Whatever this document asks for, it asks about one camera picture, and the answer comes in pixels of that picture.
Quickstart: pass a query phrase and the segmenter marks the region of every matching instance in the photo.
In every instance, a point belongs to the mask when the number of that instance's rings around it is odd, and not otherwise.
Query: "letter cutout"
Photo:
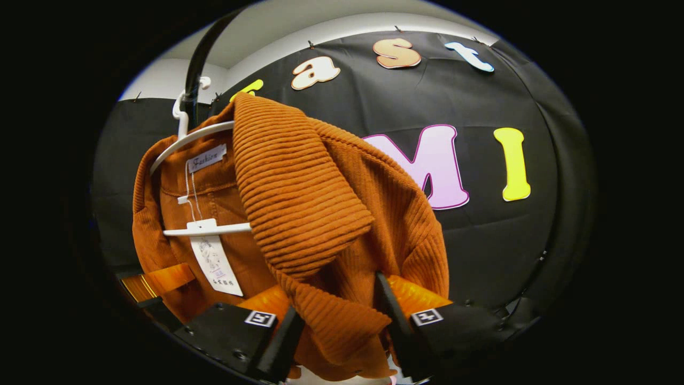
[[[292,71],[292,75],[297,75],[292,79],[292,88],[303,90],[317,82],[333,80],[339,73],[340,69],[335,68],[332,59],[328,56],[319,56],[301,63]]]
[[[506,187],[503,189],[503,200],[510,202],[529,197],[531,188],[525,173],[523,133],[514,128],[504,127],[494,130],[494,137],[501,143],[506,159]]]
[[[425,189],[429,176],[432,180],[432,193],[427,201],[433,210],[447,210],[463,206],[470,200],[468,192],[463,189],[458,170],[453,144],[456,135],[456,128],[450,125],[425,127],[418,139],[413,161],[385,135],[371,135],[363,140],[399,163],[422,189]]]
[[[468,63],[470,63],[471,66],[487,71],[487,72],[494,72],[494,67],[492,67],[491,64],[482,62],[479,58],[477,58],[477,51],[464,47],[463,44],[459,42],[448,42],[447,44],[444,45],[448,49],[453,49],[454,51],[458,52],[459,55],[461,55],[462,58],[464,58]]]
[[[257,79],[254,82],[252,82],[249,86],[246,86],[245,88],[242,88],[240,91],[237,92],[246,92],[254,96],[254,92],[260,90],[261,87],[263,87],[263,80]],[[235,95],[231,97],[231,100],[228,101],[229,103],[232,102],[233,99],[235,99]]]
[[[377,53],[378,63],[386,69],[417,66],[421,62],[421,55],[409,49],[413,45],[404,39],[380,40],[373,45],[373,52]]]

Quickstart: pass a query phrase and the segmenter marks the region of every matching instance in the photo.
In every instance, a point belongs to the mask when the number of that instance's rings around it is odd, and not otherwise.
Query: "white plastic hanger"
[[[209,79],[206,76],[202,76],[200,78],[200,87],[203,90],[206,90],[210,85],[211,85],[211,79]],[[233,129],[233,127],[235,126],[235,121],[223,122],[223,123],[218,123],[218,124],[206,126],[204,128],[198,129],[197,131],[188,135],[187,134],[187,124],[188,124],[189,118],[188,118],[187,113],[185,111],[181,111],[181,108],[180,108],[181,98],[183,97],[184,94],[185,94],[185,90],[183,90],[183,92],[181,92],[181,94],[176,99],[176,103],[174,103],[174,105],[173,105],[173,116],[174,116],[174,118],[179,120],[178,140],[176,140],[176,142],[174,142],[167,149],[165,149],[161,154],[159,154],[159,157],[155,160],[154,163],[152,163],[152,166],[150,167],[150,174],[153,174],[155,172],[155,170],[157,170],[159,165],[166,158],[168,158],[168,156],[171,155],[171,153],[173,153],[177,149],[185,146],[187,143],[190,143],[193,140],[197,140],[199,138],[202,138],[203,136],[213,134],[215,132],[227,131],[229,129]],[[178,198],[178,204],[179,205],[184,204],[184,203],[189,203],[187,201],[187,196]],[[219,234],[249,232],[249,231],[252,231],[252,228],[250,227],[249,223],[238,223],[235,225],[223,225],[223,226],[217,226],[217,227],[209,227],[207,229],[164,230],[163,234],[166,236],[209,236],[209,235],[219,235]]]

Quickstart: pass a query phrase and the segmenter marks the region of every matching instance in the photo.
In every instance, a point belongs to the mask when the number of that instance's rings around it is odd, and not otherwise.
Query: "clothing tag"
[[[187,228],[192,230],[206,229],[208,227],[216,227],[216,220],[212,218],[187,224]],[[228,263],[228,258],[223,250],[223,246],[221,246],[219,236],[191,236],[190,245],[211,287],[222,293],[242,297],[242,290],[237,283],[237,278],[235,278],[231,265]]]
[[[226,145],[220,145],[210,149],[209,151],[205,151],[195,158],[188,160],[190,163],[190,172],[194,173],[195,171],[201,170],[210,164],[220,162],[224,155],[226,155]]]

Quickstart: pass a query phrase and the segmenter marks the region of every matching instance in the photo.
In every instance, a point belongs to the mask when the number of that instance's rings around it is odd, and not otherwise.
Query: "clothing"
[[[148,273],[186,262],[196,277],[162,295],[164,303],[186,323],[215,302],[238,304],[278,284],[306,322],[298,364],[329,381],[394,374],[380,338],[391,320],[373,308],[374,273],[449,292],[441,226],[425,194],[388,156],[299,109],[240,92],[198,129],[230,120],[232,131],[189,143],[151,177],[176,136],[140,162],[133,195],[140,264]],[[223,144],[221,161],[194,173],[194,190],[205,219],[252,227],[220,236],[244,298],[212,289],[188,237],[162,234],[192,221],[177,201],[187,194],[187,160]]]

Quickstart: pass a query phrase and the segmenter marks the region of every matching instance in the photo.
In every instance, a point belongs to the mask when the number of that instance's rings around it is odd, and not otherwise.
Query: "yellow letter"
[[[332,59],[328,56],[319,56],[301,63],[292,71],[292,75],[297,75],[292,79],[292,88],[303,90],[317,82],[332,80],[339,73],[340,69],[335,68]]]
[[[411,43],[404,39],[380,40],[373,45],[373,52],[377,53],[378,63],[386,69],[416,66],[421,62],[421,56],[409,49]]]
[[[525,174],[523,133],[514,128],[504,127],[496,129],[494,137],[501,143],[506,159],[507,177],[503,200],[509,202],[529,197],[531,188]]]
[[[240,91],[237,92],[246,92],[250,95],[254,95],[254,92],[260,90],[261,87],[263,87],[263,80],[257,79],[254,81],[254,83],[250,84],[249,86],[246,86],[245,88],[242,88]],[[235,99],[235,95],[231,97],[231,100],[228,101],[229,103],[232,102],[233,99]]]

